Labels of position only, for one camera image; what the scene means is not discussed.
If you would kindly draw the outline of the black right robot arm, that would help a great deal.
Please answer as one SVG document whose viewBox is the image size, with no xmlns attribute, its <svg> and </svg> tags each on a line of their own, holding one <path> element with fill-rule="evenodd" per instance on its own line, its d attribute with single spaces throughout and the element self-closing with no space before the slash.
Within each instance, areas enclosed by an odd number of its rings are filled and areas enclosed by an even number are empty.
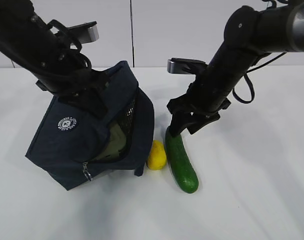
<svg viewBox="0 0 304 240">
<path fill-rule="evenodd" d="M 186 93 L 167 104 L 170 134 L 175 137 L 184 130 L 194 134 L 219 120 L 240 79 L 247 79 L 256 63 L 272 53 L 304 53 L 304 0 L 283 0 L 280 6 L 273 1 L 262 11 L 240 7 L 229 17 L 223 43 L 209 63 L 169 59 L 170 74 L 195 76 Z"/>
</svg>

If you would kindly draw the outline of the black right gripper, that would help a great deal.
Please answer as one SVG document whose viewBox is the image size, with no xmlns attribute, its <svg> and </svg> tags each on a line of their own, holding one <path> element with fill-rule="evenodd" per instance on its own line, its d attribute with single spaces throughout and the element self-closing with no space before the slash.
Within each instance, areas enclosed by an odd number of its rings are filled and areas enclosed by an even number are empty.
<svg viewBox="0 0 304 240">
<path fill-rule="evenodd" d="M 230 100 L 227 97 L 214 110 L 197 103 L 194 97 L 193 88 L 195 83 L 190 83 L 186 93 L 170 99 L 166 107 L 172 115 L 169 132 L 172 137 L 181 134 L 188 129 L 191 135 L 205 127 L 206 125 L 218 121 L 220 119 L 220 110 L 226 110 L 230 106 Z"/>
</svg>

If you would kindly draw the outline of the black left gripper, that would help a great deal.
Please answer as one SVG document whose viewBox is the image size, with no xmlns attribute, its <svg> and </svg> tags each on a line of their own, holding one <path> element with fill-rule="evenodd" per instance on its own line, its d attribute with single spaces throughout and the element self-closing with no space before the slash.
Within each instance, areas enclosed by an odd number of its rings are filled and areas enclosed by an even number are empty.
<svg viewBox="0 0 304 240">
<path fill-rule="evenodd" d="M 101 98 L 101 93 L 110 82 L 105 71 L 83 68 L 67 75 L 39 71 L 35 77 L 36 85 L 49 92 L 54 99 L 79 97 L 80 107 L 97 119 L 103 119 L 108 112 Z"/>
</svg>

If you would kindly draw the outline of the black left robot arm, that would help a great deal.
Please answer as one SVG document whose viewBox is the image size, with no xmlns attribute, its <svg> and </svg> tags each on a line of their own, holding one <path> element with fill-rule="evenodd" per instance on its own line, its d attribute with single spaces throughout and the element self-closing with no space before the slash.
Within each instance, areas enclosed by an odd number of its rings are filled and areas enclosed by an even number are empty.
<svg viewBox="0 0 304 240">
<path fill-rule="evenodd" d="M 102 119 L 108 111 L 102 93 L 110 79 L 81 52 L 98 38 L 96 21 L 45 23 L 30 0 L 0 0 L 0 52 L 31 72 L 42 91 Z"/>
</svg>

